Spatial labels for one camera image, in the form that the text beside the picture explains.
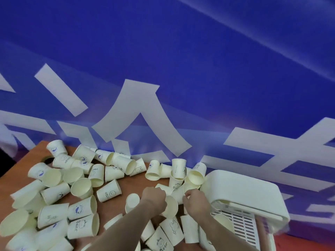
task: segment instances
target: person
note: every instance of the person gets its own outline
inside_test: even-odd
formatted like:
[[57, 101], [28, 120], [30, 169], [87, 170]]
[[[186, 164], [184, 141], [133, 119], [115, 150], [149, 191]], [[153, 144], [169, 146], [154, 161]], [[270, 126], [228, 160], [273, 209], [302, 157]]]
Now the person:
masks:
[[[165, 191], [160, 188], [146, 187], [140, 203], [108, 228], [86, 251], [134, 251], [149, 220], [165, 211], [165, 197]], [[183, 197], [183, 203], [216, 251], [257, 250], [210, 215], [211, 205], [202, 191], [188, 190]]]

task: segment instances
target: tabletop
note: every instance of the tabletop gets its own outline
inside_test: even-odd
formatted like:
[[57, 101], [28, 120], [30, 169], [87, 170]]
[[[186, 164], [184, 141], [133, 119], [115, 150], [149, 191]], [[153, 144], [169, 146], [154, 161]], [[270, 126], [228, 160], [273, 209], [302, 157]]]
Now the tabletop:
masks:
[[[16, 192], [17, 190], [23, 188], [27, 184], [34, 181], [34, 179], [27, 177], [29, 169], [39, 163], [44, 162], [46, 159], [51, 158], [51, 153], [46, 149], [48, 142], [42, 141], [36, 147], [34, 147], [30, 152], [28, 152], [19, 162], [17, 162], [7, 173], [5, 173], [0, 178], [0, 221], [2, 221], [8, 214], [14, 211], [12, 208], [12, 204], [14, 200], [10, 197], [10, 194]], [[76, 148], [66, 146], [68, 154], [72, 156]], [[92, 161], [94, 164], [101, 164], [100, 162], [96, 161], [95, 159]], [[122, 195], [119, 195], [115, 198], [107, 200], [106, 202], [98, 202], [98, 214], [100, 217], [100, 227], [98, 236], [101, 236], [105, 229], [103, 228], [104, 224], [107, 223], [110, 219], [115, 217], [116, 215], [122, 213], [123, 215], [126, 214], [125, 212], [125, 204], [126, 198], [131, 193], [136, 193], [140, 197], [142, 196], [142, 191], [145, 187], [154, 187], [158, 183], [168, 186], [169, 179], [160, 179], [158, 181], [149, 181], [145, 178], [145, 172], [134, 175], [132, 177], [125, 176], [122, 179], [118, 179], [118, 183], [120, 185]], [[93, 188], [94, 195], [96, 197], [96, 190], [100, 189], [101, 187]], [[62, 199], [57, 201], [56, 203], [70, 203], [74, 204], [79, 202], [80, 199], [73, 196], [71, 193], [65, 195]], [[180, 216], [184, 215], [184, 208], [183, 205], [179, 206], [177, 218], [180, 222]], [[152, 219], [152, 223], [154, 228], [156, 229], [157, 226], [162, 222], [165, 218], [162, 216], [156, 216]], [[91, 243], [93, 240], [98, 238], [95, 237], [86, 237], [76, 239], [71, 241], [72, 245], [74, 246], [75, 251], [80, 251], [84, 246], [88, 243]], [[13, 236], [8, 237], [1, 237], [0, 238], [0, 250], [4, 250], [6, 244]], [[141, 248], [145, 248], [146, 245], [141, 241]], [[199, 244], [186, 244], [184, 240], [182, 240], [178, 245], [174, 247], [175, 251], [201, 251], [203, 250]]]

